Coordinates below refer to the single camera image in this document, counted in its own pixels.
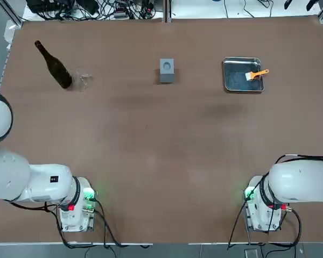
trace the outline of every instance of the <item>stainless steel tray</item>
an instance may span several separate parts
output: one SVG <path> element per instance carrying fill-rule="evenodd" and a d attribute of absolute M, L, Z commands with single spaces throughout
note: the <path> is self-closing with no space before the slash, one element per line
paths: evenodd
<path fill-rule="evenodd" d="M 261 71 L 258 58 L 224 58 L 223 61 L 225 88 L 228 91 L 262 92 L 264 83 L 262 76 L 247 81 L 245 74 Z"/>

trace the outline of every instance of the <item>bottle neck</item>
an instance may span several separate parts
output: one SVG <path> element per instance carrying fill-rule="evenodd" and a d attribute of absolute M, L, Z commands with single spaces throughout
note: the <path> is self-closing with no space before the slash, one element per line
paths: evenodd
<path fill-rule="evenodd" d="M 36 41 L 35 46 L 38 48 L 40 53 L 44 56 L 44 58 L 50 58 L 52 55 L 49 54 L 49 52 L 44 48 L 44 46 L 41 44 L 41 42 Z"/>

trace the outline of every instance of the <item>wine bottle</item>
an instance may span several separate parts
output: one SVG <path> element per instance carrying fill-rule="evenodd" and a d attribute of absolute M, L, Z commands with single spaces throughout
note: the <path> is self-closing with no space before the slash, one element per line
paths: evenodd
<path fill-rule="evenodd" d="M 37 40 L 34 44 L 38 48 L 40 53 L 43 55 L 50 74 L 61 85 L 61 87 L 63 87 L 64 89 L 69 88 L 72 85 L 72 77 L 65 68 L 65 66 L 61 63 L 59 59 L 52 56 L 39 40 Z"/>

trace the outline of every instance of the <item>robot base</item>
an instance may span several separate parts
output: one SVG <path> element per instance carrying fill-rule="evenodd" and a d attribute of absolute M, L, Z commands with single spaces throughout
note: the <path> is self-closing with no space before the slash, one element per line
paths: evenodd
<path fill-rule="evenodd" d="M 254 187 L 259 183 L 262 176 L 254 176 L 246 190 L 244 191 L 244 198 L 247 198 Z M 254 193 L 250 196 L 244 207 L 245 222 L 247 224 L 247 230 L 253 231 L 275 231 L 279 229 L 279 223 L 281 219 L 281 209 L 273 210 L 269 208 L 261 199 L 261 193 L 259 187 L 257 187 Z"/>
<path fill-rule="evenodd" d="M 85 198 L 96 198 L 95 191 L 84 177 L 78 177 L 80 183 L 80 196 L 73 211 L 61 210 L 60 219 L 62 231 L 64 232 L 85 232 L 93 231 L 95 221 L 95 203 Z"/>

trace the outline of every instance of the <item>tabletop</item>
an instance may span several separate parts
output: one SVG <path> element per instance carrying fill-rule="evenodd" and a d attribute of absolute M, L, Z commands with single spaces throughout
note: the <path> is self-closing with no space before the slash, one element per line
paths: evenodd
<path fill-rule="evenodd" d="M 92 74 L 89 87 L 59 87 L 35 40 Z M 265 91 L 226 93 L 226 56 L 259 58 L 270 70 Z M 173 84 L 158 84 L 160 58 L 174 58 Z M 118 241 L 227 242 L 254 175 L 284 153 L 323 154 L 323 25 L 315 16 L 29 22 L 16 31 L 1 92 L 15 118 L 0 146 L 86 177 Z M 323 242 L 323 204 L 292 207 L 301 241 Z M 296 221 L 286 223 L 252 241 L 292 241 Z M 0 242 L 59 241 L 52 216 L 0 201 Z M 233 241 L 247 241 L 242 217 Z"/>

